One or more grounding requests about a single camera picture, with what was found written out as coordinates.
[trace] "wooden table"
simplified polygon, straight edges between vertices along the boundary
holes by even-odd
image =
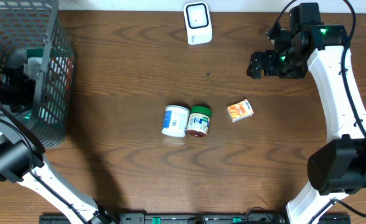
[[[47,156],[115,212],[278,210],[307,182],[307,159],[326,143],[311,74],[304,80],[245,74],[251,53],[272,48],[265,32],[277,14],[211,16],[213,40],[189,46],[181,12],[60,12],[78,70],[67,138]],[[348,14],[322,19],[350,29]],[[351,50],[366,107],[366,15],[358,15]],[[232,123],[226,107],[245,98],[255,114]],[[161,134],[164,108],[176,103],[211,107],[206,138]],[[366,189],[345,201],[366,212]],[[0,223],[37,223],[44,213],[59,212],[30,190],[0,182]],[[366,223],[351,215],[352,223]]]

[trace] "white backdrop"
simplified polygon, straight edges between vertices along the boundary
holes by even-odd
[[[59,0],[61,10],[182,11],[196,0]],[[213,12],[279,12],[290,0],[205,0]],[[349,12],[342,0],[302,0],[318,2],[321,12]],[[366,0],[350,1],[356,12],[366,13]]]

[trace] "basket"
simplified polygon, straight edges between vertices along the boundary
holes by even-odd
[[[58,11],[57,0],[0,1],[0,70],[26,63],[27,50],[42,52],[34,101],[24,124],[47,148],[65,137],[75,71],[75,57]]]

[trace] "orange and white packet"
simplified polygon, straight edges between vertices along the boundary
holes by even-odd
[[[239,103],[227,107],[227,112],[233,122],[253,115],[253,109],[250,102],[245,99]]]

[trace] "blue label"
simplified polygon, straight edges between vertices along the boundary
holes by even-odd
[[[171,116],[172,111],[165,111],[164,125],[162,126],[162,128],[169,128],[169,124],[171,123]]]

